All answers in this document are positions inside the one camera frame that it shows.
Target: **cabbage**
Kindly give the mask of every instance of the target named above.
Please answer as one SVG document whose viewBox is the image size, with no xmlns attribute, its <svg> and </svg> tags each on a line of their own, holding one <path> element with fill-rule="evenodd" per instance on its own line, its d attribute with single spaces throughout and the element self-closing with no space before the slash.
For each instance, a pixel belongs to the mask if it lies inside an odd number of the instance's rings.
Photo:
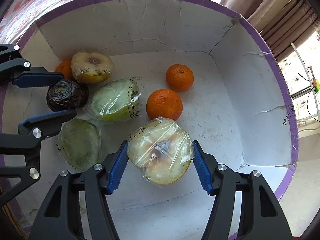
<svg viewBox="0 0 320 240">
<path fill-rule="evenodd" d="M 112 81 L 99 88 L 85 108 L 97 120 L 114 124 L 139 116 L 139 92 L 132 79 Z"/>
<path fill-rule="evenodd" d="M 67 122 L 61 129 L 58 150 L 67 163 L 81 171 L 104 159 L 100 153 L 98 129 L 92 123 L 78 118 Z"/>
</svg>

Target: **cut apple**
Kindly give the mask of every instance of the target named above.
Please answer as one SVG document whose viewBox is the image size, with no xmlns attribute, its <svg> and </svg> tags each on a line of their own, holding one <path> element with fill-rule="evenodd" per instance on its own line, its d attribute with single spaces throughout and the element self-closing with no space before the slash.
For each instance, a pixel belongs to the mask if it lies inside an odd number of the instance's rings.
<svg viewBox="0 0 320 240">
<path fill-rule="evenodd" d="M 107 80 L 114 67 L 110 57 L 98 52 L 78 52 L 71 60 L 73 77 L 84 84 L 97 84 Z"/>
</svg>

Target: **plastic wrap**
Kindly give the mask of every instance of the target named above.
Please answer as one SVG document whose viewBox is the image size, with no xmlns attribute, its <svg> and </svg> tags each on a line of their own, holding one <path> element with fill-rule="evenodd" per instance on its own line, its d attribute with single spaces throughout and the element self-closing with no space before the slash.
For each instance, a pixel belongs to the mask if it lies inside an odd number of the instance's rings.
<svg viewBox="0 0 320 240">
<path fill-rule="evenodd" d="M 138 85 L 133 79 L 121 79 L 100 87 L 85 110 L 99 122 L 114 124 L 138 117 Z"/>
<path fill-rule="evenodd" d="M 194 158 L 189 134 L 174 120 L 158 117 L 130 136 L 128 157 L 150 182 L 176 182 Z"/>
<path fill-rule="evenodd" d="M 59 135 L 58 151 L 67 163 L 86 171 L 103 161 L 100 131 L 90 122 L 74 118 L 67 122 Z"/>
<path fill-rule="evenodd" d="M 114 67 L 110 57 L 98 52 L 78 52 L 71 60 L 73 77 L 84 84 L 97 84 L 107 80 Z"/>
</svg>

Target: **silver screw head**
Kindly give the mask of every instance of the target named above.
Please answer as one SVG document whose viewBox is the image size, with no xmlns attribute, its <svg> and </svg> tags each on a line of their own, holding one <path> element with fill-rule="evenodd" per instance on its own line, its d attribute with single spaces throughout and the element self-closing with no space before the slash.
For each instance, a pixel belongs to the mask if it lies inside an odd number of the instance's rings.
<svg viewBox="0 0 320 240">
<path fill-rule="evenodd" d="M 31 168 L 29 170 L 29 174 L 30 174 L 30 177 L 33 178 L 33 179 L 38 179 L 39 178 L 39 172 L 36 168 Z"/>
<path fill-rule="evenodd" d="M 261 176 L 261 172 L 260 172 L 260 171 L 253 171 L 252 174 L 253 174 L 255 177 L 260 177 L 260 176 Z"/>
<path fill-rule="evenodd" d="M 25 63 L 23 63 L 23 65 L 24 65 L 25 67 L 30 67 L 30 62 L 26 61 Z"/>
<path fill-rule="evenodd" d="M 67 176 L 68 175 L 68 171 L 61 171 L 60 172 L 60 176 L 61 177 L 65 177 L 65 176 Z"/>
<path fill-rule="evenodd" d="M 39 138 L 41 137 L 41 135 L 42 135 L 42 132 L 41 132 L 41 130 L 40 130 L 39 128 L 34 128 L 32 133 L 33 133 L 33 136 L 36 137 L 36 138 L 38 138 L 38 139 L 39 139 Z"/>
<path fill-rule="evenodd" d="M 93 169 L 96 170 L 96 171 L 99 171 L 99 170 L 102 169 L 102 167 L 103 167 L 102 164 L 98 163 L 98 164 L 93 166 Z"/>
<path fill-rule="evenodd" d="M 224 164 L 219 164 L 218 165 L 218 170 L 219 171 L 225 171 L 227 169 L 227 166 L 226 165 L 224 165 Z"/>
</svg>

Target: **purple rim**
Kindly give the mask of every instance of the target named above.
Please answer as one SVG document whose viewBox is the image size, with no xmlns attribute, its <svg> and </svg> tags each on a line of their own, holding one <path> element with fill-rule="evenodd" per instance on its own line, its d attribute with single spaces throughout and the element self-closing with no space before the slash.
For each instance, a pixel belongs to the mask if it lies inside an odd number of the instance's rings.
<svg viewBox="0 0 320 240">
<path fill-rule="evenodd" d="M 112 1 L 112 0 L 73 0 L 69 3 L 66 3 L 50 12 L 42 16 L 39 20 L 37 20 L 35 23 L 33 23 L 28 30 L 22 35 L 22 37 L 19 39 L 18 44 L 20 45 L 21 49 L 25 46 L 27 41 L 30 39 L 30 37 L 33 35 L 34 31 L 36 30 L 37 27 L 41 27 L 45 23 L 55 19 L 58 16 L 61 16 L 67 12 L 73 11 L 77 8 L 84 7 L 87 5 L 91 4 L 96 4 L 100 2 L 105 2 L 105 1 Z M 272 52 L 270 51 L 269 47 L 265 43 L 265 41 L 262 39 L 260 34 L 255 30 L 255 28 L 246 20 L 244 19 L 241 15 L 236 13 L 235 11 L 232 11 L 229 8 L 226 8 L 220 4 L 217 4 L 213 1 L 210 0 L 180 0 L 180 1 L 185 1 L 185 2 L 190 2 L 193 4 L 201 5 L 207 8 L 210 8 L 212 10 L 218 11 L 224 15 L 227 15 L 231 18 L 238 18 L 240 24 L 246 29 L 246 31 L 250 34 L 250 36 L 254 39 L 254 41 L 257 43 L 261 51 L 264 53 L 265 58 L 267 59 L 270 68 L 272 69 L 276 80 L 279 84 L 279 88 L 281 90 L 281 94 L 284 99 L 284 104 L 286 105 L 287 109 L 287 114 L 290 117 L 289 118 L 289 126 L 290 126 L 290 133 L 291 133 L 291 145 L 292 145 L 292 150 L 291 150 L 291 164 L 290 168 L 287 170 L 286 175 L 284 176 L 282 182 L 280 183 L 279 187 L 275 191 L 275 195 L 278 200 L 282 197 L 284 192 L 286 191 L 290 181 L 292 180 L 294 171 L 295 171 L 295 163 L 298 160 L 298 148 L 299 148 L 299 141 L 298 141 L 298 127 L 297 127 L 297 121 L 296 121 L 296 116 L 294 113 L 294 108 L 293 108 L 293 103 L 292 99 L 288 90 L 288 87 L 286 85 L 286 82 L 284 80 L 284 77 L 282 76 L 282 73 L 278 67 L 278 64 L 275 60 L 275 58 L 272 55 Z M 3 111 L 3 104 L 4 104 L 4 97 L 5 97 L 5 92 L 6 92 L 6 87 L 3 89 L 1 88 L 0 90 L 0 116 L 2 116 L 2 111 Z M 0 155 L 0 165 L 4 164 L 3 160 L 3 155 Z M 19 204 L 17 201 L 15 203 L 12 203 L 12 205 L 18 205 Z M 233 234 L 229 239 L 235 239 L 236 238 L 236 233 Z"/>
</svg>

